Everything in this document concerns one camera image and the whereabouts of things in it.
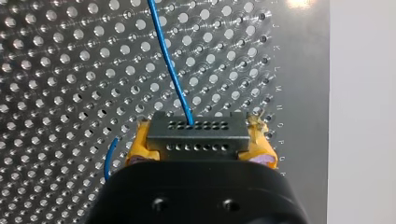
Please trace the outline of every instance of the metal pegboard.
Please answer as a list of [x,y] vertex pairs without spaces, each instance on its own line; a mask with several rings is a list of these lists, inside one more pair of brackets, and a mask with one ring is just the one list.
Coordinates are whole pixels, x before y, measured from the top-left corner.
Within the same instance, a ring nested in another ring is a hole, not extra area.
[[[148,5],[0,4],[0,223],[80,222],[105,183],[112,139],[121,137],[116,171],[139,119],[156,110],[182,114]],[[264,109],[267,137],[281,157],[290,135],[282,130],[292,125],[283,113],[290,82],[279,72],[289,44],[276,23],[283,7],[266,0],[157,1],[193,113]]]

